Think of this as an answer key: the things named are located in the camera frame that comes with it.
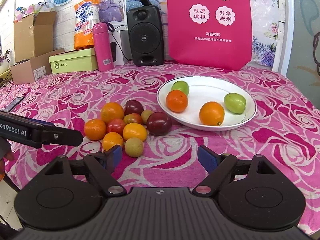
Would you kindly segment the person's left hand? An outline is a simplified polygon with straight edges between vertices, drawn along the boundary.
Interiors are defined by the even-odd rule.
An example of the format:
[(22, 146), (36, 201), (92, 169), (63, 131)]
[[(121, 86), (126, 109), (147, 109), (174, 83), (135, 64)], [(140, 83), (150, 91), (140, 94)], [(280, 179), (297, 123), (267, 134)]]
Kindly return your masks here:
[(1, 150), (1, 158), (0, 158), (0, 174), (1, 174), (1, 180), (4, 178), (5, 174), (5, 161), (13, 161), (14, 160), (14, 154), (11, 151), (11, 144), (7, 141), (7, 139), (4, 139), (1, 137), (1, 143), (0, 143), (0, 150)]

